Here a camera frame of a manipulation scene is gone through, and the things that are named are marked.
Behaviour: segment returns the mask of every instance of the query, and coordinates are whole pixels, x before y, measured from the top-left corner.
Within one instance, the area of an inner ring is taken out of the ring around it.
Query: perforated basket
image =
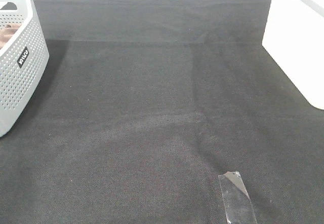
[[[17,10],[0,10],[0,29],[8,23],[20,28],[0,49],[0,136],[7,133],[36,89],[49,53],[33,0],[12,2]]]

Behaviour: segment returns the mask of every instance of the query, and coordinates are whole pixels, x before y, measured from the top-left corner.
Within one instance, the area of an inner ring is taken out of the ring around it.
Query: white plastic basket
[[[21,24],[0,49],[0,136],[3,136],[36,89],[49,53],[33,0],[0,2],[12,2],[17,6],[17,10],[0,10],[0,29],[8,23]]]

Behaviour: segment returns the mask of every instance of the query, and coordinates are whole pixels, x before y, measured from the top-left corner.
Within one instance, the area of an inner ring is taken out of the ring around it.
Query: black felt surface
[[[323,223],[324,112],[261,46],[271,0],[34,0],[45,73],[0,139],[0,223]]]

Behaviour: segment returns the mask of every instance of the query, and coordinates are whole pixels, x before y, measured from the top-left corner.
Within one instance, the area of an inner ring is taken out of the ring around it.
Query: brown cloth
[[[0,30],[0,49],[9,41],[16,33],[21,24],[8,24]]]

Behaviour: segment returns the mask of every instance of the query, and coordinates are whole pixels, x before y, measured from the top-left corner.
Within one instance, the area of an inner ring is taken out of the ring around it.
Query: strip of tape
[[[228,224],[257,224],[253,206],[239,172],[218,176]]]

